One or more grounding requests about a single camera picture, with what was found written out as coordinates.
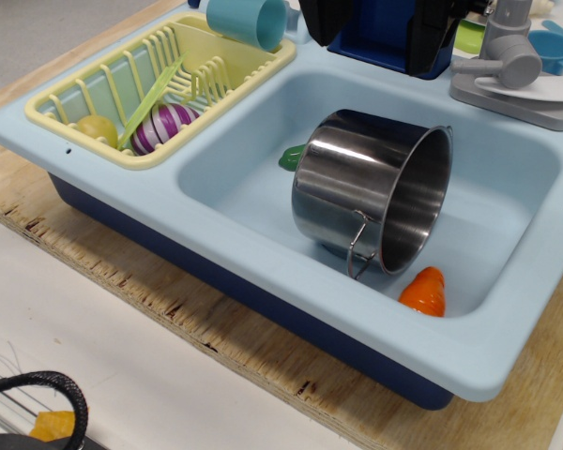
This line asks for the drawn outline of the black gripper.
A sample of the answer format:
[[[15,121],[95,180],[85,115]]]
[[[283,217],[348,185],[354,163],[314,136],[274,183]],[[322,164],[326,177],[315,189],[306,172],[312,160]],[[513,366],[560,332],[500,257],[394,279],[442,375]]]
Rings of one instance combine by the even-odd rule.
[[[459,19],[494,10],[493,0],[416,1],[407,24],[405,73],[438,77],[449,65]]]

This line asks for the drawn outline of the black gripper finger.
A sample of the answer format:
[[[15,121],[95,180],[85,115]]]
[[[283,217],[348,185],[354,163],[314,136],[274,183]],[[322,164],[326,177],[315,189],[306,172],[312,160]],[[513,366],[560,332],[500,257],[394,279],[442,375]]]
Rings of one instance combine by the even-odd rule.
[[[340,34],[352,18],[353,0],[299,0],[310,36],[327,46]]]

